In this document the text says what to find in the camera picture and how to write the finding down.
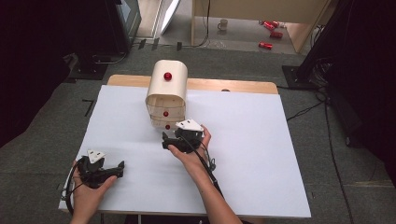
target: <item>hand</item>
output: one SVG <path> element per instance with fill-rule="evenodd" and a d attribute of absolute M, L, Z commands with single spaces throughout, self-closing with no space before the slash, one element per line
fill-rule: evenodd
<path fill-rule="evenodd" d="M 106 191 L 114 184 L 117 177 L 114 175 L 109 177 L 98 189 L 91 189 L 82 184 L 78 168 L 73 174 L 73 179 L 77 188 L 73 192 L 74 214 L 70 223 L 88 223 L 103 200 Z"/>
<path fill-rule="evenodd" d="M 200 147 L 198 147 L 196 151 L 204 158 L 204 160 L 207 161 L 204 148 L 206 147 L 206 149 L 208 149 L 209 141 L 212 136 L 210 135 L 210 132 L 207 130 L 207 128 L 204 125 L 201 126 L 204 128 L 204 138 L 202 139 L 203 146 L 201 145 Z M 197 181 L 201 181 L 201 180 L 210 181 L 209 175 L 207 174 L 205 167 L 202 165 L 198 156 L 194 152 L 186 154 L 178 150 L 173 145 L 169 145 L 168 149 L 172 152 L 172 154 L 176 158 L 178 158 L 183 163 L 187 172 L 189 173 L 192 180 L 194 180 L 196 184 L 198 184 Z"/>

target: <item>red ball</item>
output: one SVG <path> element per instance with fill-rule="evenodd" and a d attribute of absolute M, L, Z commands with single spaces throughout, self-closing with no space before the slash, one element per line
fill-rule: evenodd
<path fill-rule="evenodd" d="M 171 73 L 165 73 L 165 74 L 163 74 L 163 78 L 165 78 L 166 81 L 170 81 L 172 79 L 172 74 Z"/>

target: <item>white paper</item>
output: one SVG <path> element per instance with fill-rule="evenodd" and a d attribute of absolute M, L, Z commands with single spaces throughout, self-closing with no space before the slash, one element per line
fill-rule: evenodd
<path fill-rule="evenodd" d="M 125 161 L 124 177 L 99 209 L 205 214 L 191 178 L 150 124 L 147 90 L 103 86 L 99 93 L 78 158 L 95 148 L 106 154 L 105 168 Z M 214 176 L 237 215 L 311 217 L 279 95 L 188 91 L 186 119 L 211 132 Z"/>

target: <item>red object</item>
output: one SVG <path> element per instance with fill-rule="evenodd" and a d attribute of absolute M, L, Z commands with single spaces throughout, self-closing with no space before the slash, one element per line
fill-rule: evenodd
<path fill-rule="evenodd" d="M 270 31 L 275 30 L 275 26 L 269 21 L 265 21 L 262 25 Z"/>
<path fill-rule="evenodd" d="M 275 27 L 279 27 L 279 22 L 278 21 L 270 21 L 270 23 Z"/>
<path fill-rule="evenodd" d="M 163 74 L 163 78 L 165 78 L 166 81 L 170 81 L 172 79 L 172 74 L 171 73 L 165 73 L 165 74 Z"/>
<path fill-rule="evenodd" d="M 282 38 L 283 34 L 280 32 L 271 32 L 270 37 L 273 38 Z"/>
<path fill-rule="evenodd" d="M 263 49 L 272 49 L 272 44 L 265 43 L 264 41 L 260 41 L 259 47 Z"/>

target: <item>gray carpet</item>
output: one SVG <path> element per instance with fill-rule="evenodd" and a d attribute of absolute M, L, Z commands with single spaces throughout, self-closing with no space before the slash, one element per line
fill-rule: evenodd
<path fill-rule="evenodd" d="M 149 76 L 161 60 L 180 60 L 189 77 L 275 82 L 286 86 L 281 65 L 299 65 L 304 56 L 219 49 L 150 45 L 133 47 L 123 61 L 107 68 L 103 81 L 63 83 L 35 117 L 29 129 L 0 148 L 0 223 L 68 223 L 57 209 L 72 160 L 89 122 L 85 117 L 102 84 L 113 74 Z M 279 89 L 286 117 L 318 102 L 311 91 Z M 312 218 L 271 218 L 267 223 L 350 223 L 347 206 L 332 164 L 324 105 L 289 121 Z M 348 148 L 332 108 L 328 108 L 335 159 L 344 181 L 355 223 L 394 223 L 396 191 L 390 184 L 374 187 L 363 181 L 388 180 L 381 161 L 364 148 Z M 123 223 L 125 215 L 106 215 L 106 223 Z M 99 223 L 96 216 L 92 223 Z"/>

